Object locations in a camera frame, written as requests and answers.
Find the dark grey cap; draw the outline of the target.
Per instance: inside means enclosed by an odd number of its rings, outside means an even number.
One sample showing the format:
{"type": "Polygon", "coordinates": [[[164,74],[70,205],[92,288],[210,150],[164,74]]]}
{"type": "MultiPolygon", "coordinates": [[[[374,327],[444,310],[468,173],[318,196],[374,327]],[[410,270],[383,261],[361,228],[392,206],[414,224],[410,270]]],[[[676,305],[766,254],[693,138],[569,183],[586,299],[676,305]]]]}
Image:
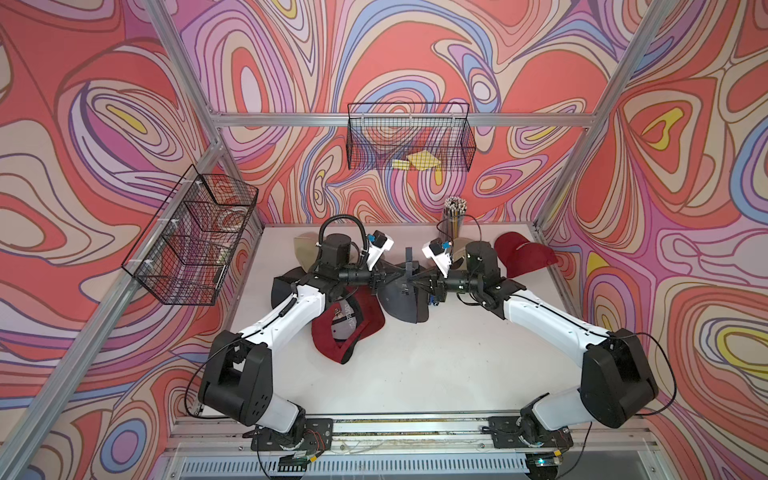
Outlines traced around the dark grey cap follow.
{"type": "MultiPolygon", "coordinates": [[[[385,263],[388,272],[395,269],[405,269],[413,274],[422,271],[418,261],[414,259],[413,249],[405,248],[405,260],[398,264],[385,263]]],[[[382,287],[377,293],[382,309],[397,320],[410,324],[425,323],[429,319],[429,294],[411,285],[389,285],[382,287]]]]}
{"type": "Polygon", "coordinates": [[[280,305],[286,298],[293,294],[292,285],[300,280],[306,271],[301,267],[295,267],[280,276],[273,278],[270,304],[272,308],[280,305]]]}

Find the dark red cap front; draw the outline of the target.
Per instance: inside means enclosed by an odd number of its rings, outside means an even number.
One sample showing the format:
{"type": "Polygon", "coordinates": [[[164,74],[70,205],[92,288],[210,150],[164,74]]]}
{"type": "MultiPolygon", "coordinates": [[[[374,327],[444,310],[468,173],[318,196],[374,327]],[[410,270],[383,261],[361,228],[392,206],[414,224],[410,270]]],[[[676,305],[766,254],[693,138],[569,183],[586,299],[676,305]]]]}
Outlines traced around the dark red cap front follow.
{"type": "Polygon", "coordinates": [[[384,326],[385,316],[378,298],[369,287],[359,287],[313,319],[311,335],[319,353],[344,365],[352,358],[360,341],[378,333],[384,326]]]}

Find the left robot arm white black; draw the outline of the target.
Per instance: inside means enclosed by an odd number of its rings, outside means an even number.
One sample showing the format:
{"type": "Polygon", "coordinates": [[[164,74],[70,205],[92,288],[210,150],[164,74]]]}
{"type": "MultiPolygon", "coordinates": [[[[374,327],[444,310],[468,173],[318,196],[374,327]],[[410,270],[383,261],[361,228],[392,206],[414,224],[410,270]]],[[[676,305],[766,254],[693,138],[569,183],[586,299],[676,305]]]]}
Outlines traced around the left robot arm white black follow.
{"type": "Polygon", "coordinates": [[[291,431],[303,410],[275,394],[274,352],[309,326],[320,353],[347,363],[358,343],[385,324],[375,291],[396,275],[381,259],[393,245],[391,237],[376,230],[366,236],[352,262],[349,236],[331,234],[321,240],[315,262],[307,270],[291,271],[286,296],[272,311],[237,333],[223,331],[215,337],[198,392],[200,403],[245,426],[291,431]]]}

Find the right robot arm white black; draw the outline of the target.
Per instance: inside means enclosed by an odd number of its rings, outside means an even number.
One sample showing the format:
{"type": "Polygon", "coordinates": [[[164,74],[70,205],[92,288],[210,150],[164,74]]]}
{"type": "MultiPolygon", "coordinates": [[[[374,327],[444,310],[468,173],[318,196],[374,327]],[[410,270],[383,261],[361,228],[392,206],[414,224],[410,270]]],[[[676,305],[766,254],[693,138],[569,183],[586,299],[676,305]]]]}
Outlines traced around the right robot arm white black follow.
{"type": "Polygon", "coordinates": [[[659,388],[638,334],[591,325],[545,302],[502,275],[490,243],[469,243],[463,270],[453,268],[449,242],[434,239],[422,253],[434,265],[413,277],[411,285],[439,301],[450,293],[467,294],[484,310],[538,335],[580,368],[578,385],[544,393],[521,409],[510,430],[521,442],[537,446],[549,433],[581,423],[617,429],[657,397],[659,388]]]}

